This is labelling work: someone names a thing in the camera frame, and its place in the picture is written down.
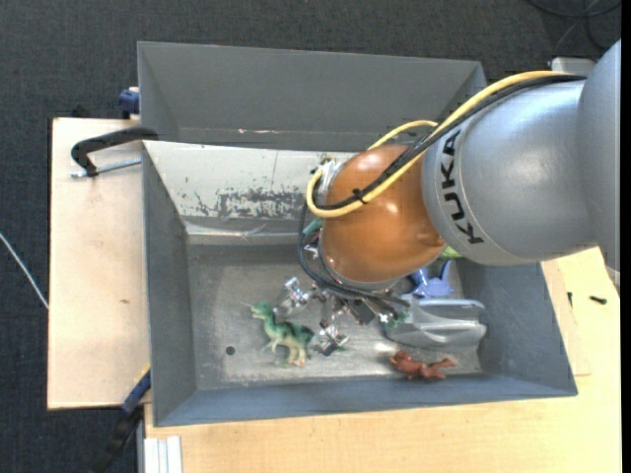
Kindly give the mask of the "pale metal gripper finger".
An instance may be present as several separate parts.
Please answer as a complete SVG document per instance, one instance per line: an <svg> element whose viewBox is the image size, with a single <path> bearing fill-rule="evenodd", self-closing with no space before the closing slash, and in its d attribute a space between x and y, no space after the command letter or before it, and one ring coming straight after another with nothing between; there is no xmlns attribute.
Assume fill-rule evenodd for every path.
<svg viewBox="0 0 631 473"><path fill-rule="evenodd" d="M283 285L277 296L273 312L276 316L295 316L301 313L316 297L318 286L311 284L308 289L302 289L297 277L292 277Z"/></svg>
<svg viewBox="0 0 631 473"><path fill-rule="evenodd" d="M346 347L349 341L347 335L342 334L336 326L329 325L321 328L314 343L314 350L323 355L330 356L334 352Z"/></svg>

